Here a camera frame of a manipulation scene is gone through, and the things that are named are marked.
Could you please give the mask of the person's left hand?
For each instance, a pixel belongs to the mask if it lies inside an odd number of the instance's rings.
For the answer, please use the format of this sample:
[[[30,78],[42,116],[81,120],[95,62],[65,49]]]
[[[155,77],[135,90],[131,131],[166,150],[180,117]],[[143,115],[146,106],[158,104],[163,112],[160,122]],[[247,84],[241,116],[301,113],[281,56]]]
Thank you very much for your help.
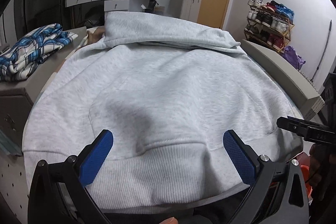
[[[170,217],[160,222],[159,224],[178,224],[178,220],[175,217]]]

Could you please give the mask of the person's right hand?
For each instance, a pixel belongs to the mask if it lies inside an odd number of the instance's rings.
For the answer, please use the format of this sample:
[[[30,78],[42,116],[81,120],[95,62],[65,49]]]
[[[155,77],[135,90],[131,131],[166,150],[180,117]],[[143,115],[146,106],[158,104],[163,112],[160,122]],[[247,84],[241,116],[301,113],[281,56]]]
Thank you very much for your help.
[[[309,153],[309,184],[313,190],[324,192],[335,178],[335,146],[313,144]]]

